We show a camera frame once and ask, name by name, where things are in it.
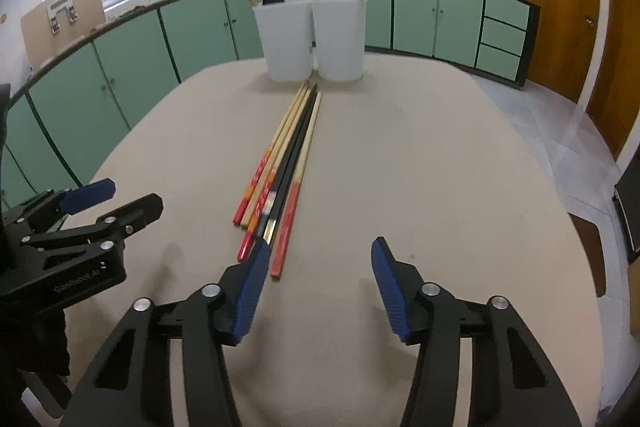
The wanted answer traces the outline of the cardboard box on counter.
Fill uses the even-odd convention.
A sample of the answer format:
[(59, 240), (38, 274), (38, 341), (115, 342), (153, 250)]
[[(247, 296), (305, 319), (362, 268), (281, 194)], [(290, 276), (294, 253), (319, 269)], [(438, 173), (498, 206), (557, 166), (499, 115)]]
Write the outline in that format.
[(40, 69), (105, 23), (102, 0), (46, 0), (21, 19), (29, 65)]

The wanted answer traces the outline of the red tipped bamboo chopstick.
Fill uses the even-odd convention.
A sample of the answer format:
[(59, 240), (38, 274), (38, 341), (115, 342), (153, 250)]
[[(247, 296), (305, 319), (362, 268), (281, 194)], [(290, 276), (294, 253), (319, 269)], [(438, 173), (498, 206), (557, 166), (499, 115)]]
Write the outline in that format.
[(280, 135), (283, 132), (283, 129), (284, 129), (285, 124), (286, 124), (286, 121), (288, 120), (288, 116), (290, 116), (290, 114), (292, 113), (292, 110), (293, 110), (296, 102), (300, 99), (300, 97), (306, 91), (307, 86), (308, 86), (308, 82), (305, 81), (298, 88), (297, 92), (294, 95), (294, 98), (293, 98), (292, 102), (288, 106), (288, 109), (285, 111), (285, 113), (284, 113), (284, 115), (283, 115), (283, 117), (282, 117), (282, 119), (280, 121), (280, 124), (277, 127), (276, 132), (274, 132), (274, 135), (273, 135), (269, 145), (265, 149), (265, 152), (262, 154), (262, 158), (260, 158), (259, 164), (258, 164), (256, 170), (254, 171), (252, 179), (250, 179), (250, 183), (247, 185), (247, 187), (246, 187), (246, 189), (244, 191), (244, 194), (242, 196), (241, 202), (239, 203), (238, 208), (236, 208), (234, 216), (232, 218), (232, 223), (236, 227), (238, 227), (240, 225), (240, 223), (241, 223), (241, 220), (242, 220), (242, 218), (244, 216), (244, 213), (246, 211), (248, 203), (250, 202), (250, 198), (253, 196), (253, 194), (254, 194), (254, 192), (256, 190), (256, 186), (258, 184), (259, 178), (262, 175), (262, 172), (266, 168), (267, 161), (270, 158), (274, 147), (276, 146), (277, 139), (280, 138)]

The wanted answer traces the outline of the brown wooden door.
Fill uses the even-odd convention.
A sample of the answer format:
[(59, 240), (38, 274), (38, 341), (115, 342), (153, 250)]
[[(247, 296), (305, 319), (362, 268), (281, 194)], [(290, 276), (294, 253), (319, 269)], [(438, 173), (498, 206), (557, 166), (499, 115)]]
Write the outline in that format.
[(603, 56), (586, 112), (620, 160), (639, 113), (639, 0), (530, 0), (540, 19), (527, 78), (577, 103), (597, 30)]

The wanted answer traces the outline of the white plastic container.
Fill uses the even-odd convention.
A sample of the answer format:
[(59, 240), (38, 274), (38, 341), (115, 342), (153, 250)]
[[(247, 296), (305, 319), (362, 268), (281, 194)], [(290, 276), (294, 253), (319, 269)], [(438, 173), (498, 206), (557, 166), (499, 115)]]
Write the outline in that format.
[(307, 80), (314, 69), (310, 0), (262, 0), (253, 9), (268, 76)]
[(335, 82), (360, 79), (367, 0), (314, 0), (311, 9), (320, 77)]

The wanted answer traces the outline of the white plastic container left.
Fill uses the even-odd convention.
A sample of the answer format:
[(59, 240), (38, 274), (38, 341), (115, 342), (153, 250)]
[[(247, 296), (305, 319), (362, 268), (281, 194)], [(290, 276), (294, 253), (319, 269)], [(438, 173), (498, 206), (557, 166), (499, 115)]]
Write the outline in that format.
[(262, 0), (253, 9), (268, 76), (307, 80), (314, 69), (310, 0)]

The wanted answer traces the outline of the green lower kitchen cabinets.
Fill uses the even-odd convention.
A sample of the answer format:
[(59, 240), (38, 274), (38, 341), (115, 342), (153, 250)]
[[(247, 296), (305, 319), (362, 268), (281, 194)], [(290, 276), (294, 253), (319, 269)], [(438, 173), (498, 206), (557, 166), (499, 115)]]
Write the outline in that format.
[[(526, 0), (368, 0), (366, 47), (454, 64), (522, 87), (540, 9)], [(262, 56), (245, 0), (171, 0), (135, 10), (51, 58), (14, 95), (1, 202), (90, 181), (178, 84)]]

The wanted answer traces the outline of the brown wooden chair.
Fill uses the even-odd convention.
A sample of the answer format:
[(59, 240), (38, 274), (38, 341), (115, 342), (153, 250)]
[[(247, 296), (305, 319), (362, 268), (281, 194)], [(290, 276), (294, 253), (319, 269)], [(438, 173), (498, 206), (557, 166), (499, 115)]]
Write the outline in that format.
[(594, 223), (573, 213), (570, 214), (570, 219), (585, 249), (596, 295), (598, 298), (603, 297), (606, 293), (606, 272), (599, 229)]

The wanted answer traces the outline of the white plastic container right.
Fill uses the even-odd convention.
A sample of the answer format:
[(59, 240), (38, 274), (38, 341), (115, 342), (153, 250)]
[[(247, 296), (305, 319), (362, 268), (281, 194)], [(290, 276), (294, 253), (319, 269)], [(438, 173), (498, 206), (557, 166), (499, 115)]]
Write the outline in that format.
[(320, 77), (335, 82), (360, 79), (367, 0), (314, 0), (311, 9)]

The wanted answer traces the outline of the black chopstick silver band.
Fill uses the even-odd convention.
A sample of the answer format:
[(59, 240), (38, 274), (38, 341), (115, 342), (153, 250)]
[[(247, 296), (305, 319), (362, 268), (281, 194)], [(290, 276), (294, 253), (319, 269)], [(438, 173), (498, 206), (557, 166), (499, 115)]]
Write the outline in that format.
[(269, 184), (265, 202), (262, 203), (254, 237), (255, 239), (263, 239), (267, 244), (271, 243), (274, 228), (282, 215), (288, 186), (293, 178), (294, 168), (302, 148), (311, 109), (314, 106), (317, 94), (318, 86), (314, 84), (306, 95), (302, 111), (295, 117), (291, 136), (285, 139), (284, 153), (282, 158), (278, 160), (276, 174)]

